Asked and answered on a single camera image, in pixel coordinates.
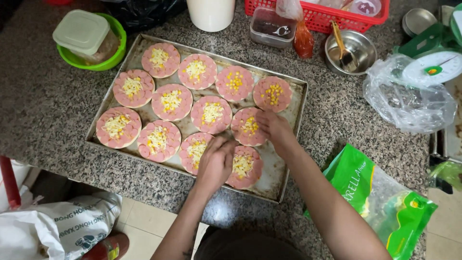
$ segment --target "green scale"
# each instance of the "green scale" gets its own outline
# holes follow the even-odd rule
[[[455,10],[450,26],[433,24],[407,44],[396,46],[393,53],[414,59],[402,71],[402,78],[412,80],[422,76],[441,84],[462,74],[461,27],[462,11]]]

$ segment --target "stainless steel bowl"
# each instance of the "stainless steel bowl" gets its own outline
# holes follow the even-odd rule
[[[407,12],[402,20],[404,32],[415,37],[437,22],[435,16],[422,8],[414,8]]]
[[[337,46],[333,34],[329,35],[324,46],[326,52],[326,65],[334,73],[338,75],[363,75],[366,70],[377,60],[377,49],[374,43],[366,36],[357,31],[345,30],[340,32],[345,48],[352,54],[353,62],[357,68],[352,71],[345,71],[340,67],[339,53],[340,49]]]

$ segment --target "green mozzarella bag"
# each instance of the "green mozzarella bag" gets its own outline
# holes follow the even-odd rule
[[[374,229],[393,259],[411,257],[436,204],[399,184],[351,144],[323,173]]]

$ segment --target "hand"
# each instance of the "hand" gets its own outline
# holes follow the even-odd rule
[[[212,196],[229,178],[232,171],[236,140],[216,137],[210,141],[199,162],[195,186]]]
[[[258,111],[258,127],[267,135],[276,153],[286,160],[297,148],[301,148],[287,119],[273,111]]]

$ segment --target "red plastic basket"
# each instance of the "red plastic basket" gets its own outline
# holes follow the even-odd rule
[[[306,27],[312,31],[323,33],[332,32],[332,20],[338,23],[340,29],[365,32],[371,26],[385,22],[390,6],[390,0],[383,0],[380,14],[376,17],[369,17],[303,1],[300,3],[305,16]],[[258,6],[276,9],[276,0],[245,0],[245,14],[252,16]]]

